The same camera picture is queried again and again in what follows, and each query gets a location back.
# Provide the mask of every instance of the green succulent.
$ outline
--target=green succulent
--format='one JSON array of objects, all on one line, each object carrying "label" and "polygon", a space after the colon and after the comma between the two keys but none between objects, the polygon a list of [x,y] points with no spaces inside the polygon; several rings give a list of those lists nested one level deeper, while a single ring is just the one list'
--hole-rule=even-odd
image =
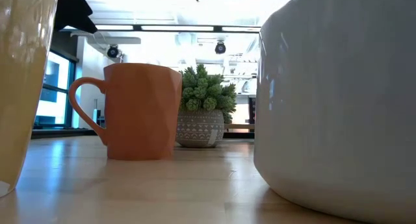
[{"label": "green succulent", "polygon": [[206,100],[203,102],[203,108],[207,111],[212,111],[215,109],[216,100],[214,97],[207,97]]},{"label": "green succulent", "polygon": [[187,109],[190,111],[198,110],[201,106],[201,101],[198,99],[191,99],[187,102]]},{"label": "green succulent", "polygon": [[221,110],[224,122],[231,123],[231,113],[235,112],[235,85],[221,86],[224,81],[222,75],[208,75],[203,64],[195,70],[190,67],[182,74],[181,110]]}]

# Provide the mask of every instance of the orange mug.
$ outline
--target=orange mug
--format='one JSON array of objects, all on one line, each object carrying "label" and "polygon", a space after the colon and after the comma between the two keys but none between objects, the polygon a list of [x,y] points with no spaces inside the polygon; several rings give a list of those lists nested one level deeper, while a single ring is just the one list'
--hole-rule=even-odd
[{"label": "orange mug", "polygon": [[[102,128],[81,109],[75,92],[93,84],[105,94]],[[113,64],[104,68],[104,81],[83,77],[69,90],[70,103],[107,146],[116,160],[170,158],[175,144],[182,76],[170,68],[151,64]]]}]

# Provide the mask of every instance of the patterned plant pot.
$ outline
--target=patterned plant pot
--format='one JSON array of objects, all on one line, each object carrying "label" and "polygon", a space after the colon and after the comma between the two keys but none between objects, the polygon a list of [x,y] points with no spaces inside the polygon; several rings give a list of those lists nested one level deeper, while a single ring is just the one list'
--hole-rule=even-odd
[{"label": "patterned plant pot", "polygon": [[183,147],[215,147],[223,135],[221,110],[179,111],[176,142]]}]

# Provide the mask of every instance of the white container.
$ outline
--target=white container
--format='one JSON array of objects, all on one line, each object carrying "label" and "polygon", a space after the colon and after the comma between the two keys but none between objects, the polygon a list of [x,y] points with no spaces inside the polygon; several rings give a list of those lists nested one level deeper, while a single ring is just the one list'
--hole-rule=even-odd
[{"label": "white container", "polygon": [[414,0],[293,0],[261,29],[256,168],[299,205],[416,223]]}]

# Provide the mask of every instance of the potted plant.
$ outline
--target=potted plant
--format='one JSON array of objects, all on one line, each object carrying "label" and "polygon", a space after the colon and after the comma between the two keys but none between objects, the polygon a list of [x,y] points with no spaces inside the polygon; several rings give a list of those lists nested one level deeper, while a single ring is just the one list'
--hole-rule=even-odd
[{"label": "potted plant", "polygon": [[231,123],[237,94],[235,85],[221,86],[222,75],[208,75],[204,65],[182,72],[182,99],[176,142],[183,147],[215,147],[224,123]]}]

